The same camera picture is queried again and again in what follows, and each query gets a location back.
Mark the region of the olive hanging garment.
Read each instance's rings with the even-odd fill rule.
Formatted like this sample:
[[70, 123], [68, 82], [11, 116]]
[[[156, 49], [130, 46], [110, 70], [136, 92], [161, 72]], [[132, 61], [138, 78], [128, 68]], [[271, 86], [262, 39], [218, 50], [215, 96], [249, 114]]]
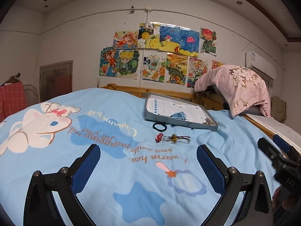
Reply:
[[271, 116], [280, 123], [284, 123], [287, 119], [286, 102], [278, 96], [271, 98]]

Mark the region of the beige hair claw clip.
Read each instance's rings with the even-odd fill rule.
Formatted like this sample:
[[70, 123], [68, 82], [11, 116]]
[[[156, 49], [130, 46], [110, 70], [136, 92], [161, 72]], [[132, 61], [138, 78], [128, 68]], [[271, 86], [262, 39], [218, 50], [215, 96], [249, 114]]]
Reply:
[[209, 118], [205, 118], [203, 124], [205, 125], [215, 125]]

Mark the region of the light blue cartoon bedsheet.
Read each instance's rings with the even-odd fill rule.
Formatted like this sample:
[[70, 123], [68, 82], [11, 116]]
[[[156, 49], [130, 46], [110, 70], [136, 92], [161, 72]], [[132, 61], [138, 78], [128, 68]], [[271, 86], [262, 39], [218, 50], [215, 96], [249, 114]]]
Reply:
[[205, 144], [241, 173], [265, 173], [269, 190], [279, 183], [258, 149], [263, 132], [227, 110], [210, 111], [215, 132], [169, 125], [165, 135], [190, 142], [155, 142], [144, 117], [145, 100], [91, 88], [30, 106], [1, 123], [1, 205], [16, 225], [34, 171], [56, 173], [91, 144], [100, 160], [78, 198], [97, 225], [200, 225], [219, 200], [196, 158]]

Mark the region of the blue watch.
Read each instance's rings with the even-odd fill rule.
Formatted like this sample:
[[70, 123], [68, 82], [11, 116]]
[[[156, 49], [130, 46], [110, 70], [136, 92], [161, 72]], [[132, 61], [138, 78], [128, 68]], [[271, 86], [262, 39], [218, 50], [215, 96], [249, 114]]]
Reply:
[[180, 111], [180, 112], [172, 114], [170, 116], [170, 118], [180, 119], [180, 120], [186, 120], [187, 119], [187, 115], [183, 111]]

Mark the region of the pink floral cloth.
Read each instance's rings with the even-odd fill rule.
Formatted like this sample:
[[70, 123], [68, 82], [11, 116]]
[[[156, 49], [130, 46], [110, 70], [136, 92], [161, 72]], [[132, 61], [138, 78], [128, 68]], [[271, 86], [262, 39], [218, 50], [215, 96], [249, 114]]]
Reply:
[[263, 116], [271, 116], [268, 89], [255, 71], [236, 65], [222, 65], [201, 76], [194, 90], [203, 92], [213, 85], [228, 103], [232, 117], [252, 106], [258, 106]]

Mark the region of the grid paper sheet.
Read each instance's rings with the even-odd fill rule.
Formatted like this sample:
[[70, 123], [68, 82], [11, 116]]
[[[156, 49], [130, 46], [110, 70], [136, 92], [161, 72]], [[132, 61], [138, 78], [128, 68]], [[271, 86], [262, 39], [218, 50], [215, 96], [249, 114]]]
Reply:
[[204, 110], [199, 106], [175, 104], [160, 99], [149, 98], [146, 102], [148, 112], [155, 115], [170, 117], [172, 114], [183, 111], [187, 115], [186, 121], [203, 123], [208, 118]]

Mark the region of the white air conditioner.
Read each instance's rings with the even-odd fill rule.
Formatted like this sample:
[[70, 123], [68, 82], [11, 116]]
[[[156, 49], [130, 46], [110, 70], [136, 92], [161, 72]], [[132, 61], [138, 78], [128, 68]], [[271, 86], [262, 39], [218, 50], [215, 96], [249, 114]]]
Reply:
[[276, 79], [274, 66], [255, 52], [245, 53], [245, 67], [259, 72], [270, 81]]

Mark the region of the crowded red doodle drawing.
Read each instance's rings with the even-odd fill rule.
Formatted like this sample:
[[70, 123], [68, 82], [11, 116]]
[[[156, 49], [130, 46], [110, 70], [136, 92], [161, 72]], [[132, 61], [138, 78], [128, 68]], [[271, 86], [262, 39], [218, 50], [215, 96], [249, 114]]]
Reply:
[[208, 72], [208, 61], [190, 57], [188, 59], [187, 87], [194, 88], [196, 81]]

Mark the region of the dinosaur landscape drawing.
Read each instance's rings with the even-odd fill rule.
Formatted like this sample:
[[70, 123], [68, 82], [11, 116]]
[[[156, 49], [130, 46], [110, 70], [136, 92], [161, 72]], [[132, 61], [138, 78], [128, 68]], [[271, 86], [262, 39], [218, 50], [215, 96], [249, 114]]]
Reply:
[[174, 53], [167, 53], [166, 83], [185, 85], [188, 67], [188, 57], [185, 55], [177, 55]]

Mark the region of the white fruit drawing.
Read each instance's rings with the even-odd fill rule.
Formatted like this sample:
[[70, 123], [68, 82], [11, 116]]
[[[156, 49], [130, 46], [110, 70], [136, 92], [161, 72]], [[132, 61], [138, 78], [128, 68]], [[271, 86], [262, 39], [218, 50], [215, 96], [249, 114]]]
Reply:
[[145, 52], [142, 64], [142, 80], [164, 83], [166, 59], [166, 52]]

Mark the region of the blond boy drawing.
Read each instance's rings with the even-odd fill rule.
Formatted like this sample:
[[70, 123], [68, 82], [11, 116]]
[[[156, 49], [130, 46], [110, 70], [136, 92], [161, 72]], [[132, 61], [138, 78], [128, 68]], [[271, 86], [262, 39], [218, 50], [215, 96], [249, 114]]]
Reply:
[[137, 80], [139, 56], [138, 50], [120, 50], [117, 64], [117, 77]]

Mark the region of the blue sea jellyfish drawing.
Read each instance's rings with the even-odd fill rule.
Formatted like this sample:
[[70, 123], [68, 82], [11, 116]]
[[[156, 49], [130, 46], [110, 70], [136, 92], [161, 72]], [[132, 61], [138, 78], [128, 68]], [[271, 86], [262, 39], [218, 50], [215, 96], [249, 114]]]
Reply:
[[198, 31], [171, 24], [160, 24], [158, 49], [188, 57], [199, 54], [200, 34]]

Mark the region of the mermaid girl drawing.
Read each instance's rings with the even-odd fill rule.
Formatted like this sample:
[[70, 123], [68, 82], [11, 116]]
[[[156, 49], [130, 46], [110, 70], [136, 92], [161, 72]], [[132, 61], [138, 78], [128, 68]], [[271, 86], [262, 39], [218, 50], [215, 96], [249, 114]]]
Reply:
[[117, 31], [113, 38], [113, 47], [116, 49], [131, 50], [137, 47], [138, 31]]

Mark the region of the black yellow moon drawing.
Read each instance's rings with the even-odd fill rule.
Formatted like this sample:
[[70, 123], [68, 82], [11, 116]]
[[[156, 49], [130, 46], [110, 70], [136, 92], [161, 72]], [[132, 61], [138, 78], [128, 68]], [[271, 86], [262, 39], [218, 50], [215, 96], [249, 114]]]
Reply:
[[139, 25], [138, 48], [158, 49], [160, 44], [160, 23], [146, 22]]

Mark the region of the brown wall cabinet door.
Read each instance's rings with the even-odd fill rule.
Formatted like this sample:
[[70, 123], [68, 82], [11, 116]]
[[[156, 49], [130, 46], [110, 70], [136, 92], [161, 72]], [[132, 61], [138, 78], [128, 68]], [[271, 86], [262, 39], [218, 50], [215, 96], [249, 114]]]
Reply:
[[40, 66], [40, 101], [72, 92], [73, 60]]

